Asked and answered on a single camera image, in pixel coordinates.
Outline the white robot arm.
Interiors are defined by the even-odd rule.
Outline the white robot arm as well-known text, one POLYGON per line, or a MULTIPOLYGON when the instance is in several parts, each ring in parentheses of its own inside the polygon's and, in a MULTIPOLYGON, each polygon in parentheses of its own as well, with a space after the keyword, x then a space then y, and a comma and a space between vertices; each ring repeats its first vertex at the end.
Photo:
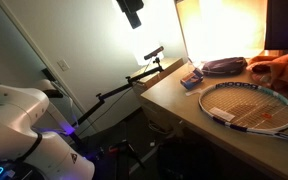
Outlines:
POLYGON ((0 180, 130 180, 123 159, 94 164, 59 134, 32 128, 49 107, 39 78, 33 51, 0 8, 0 180))

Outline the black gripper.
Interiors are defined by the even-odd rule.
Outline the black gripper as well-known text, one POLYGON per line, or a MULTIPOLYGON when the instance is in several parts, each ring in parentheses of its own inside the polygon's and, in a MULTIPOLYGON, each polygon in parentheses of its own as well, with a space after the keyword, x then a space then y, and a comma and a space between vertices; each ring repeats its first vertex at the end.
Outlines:
POLYGON ((116 0, 121 11, 126 15, 131 27, 138 28, 141 21, 137 15, 137 11, 144 7, 142 0, 116 0))

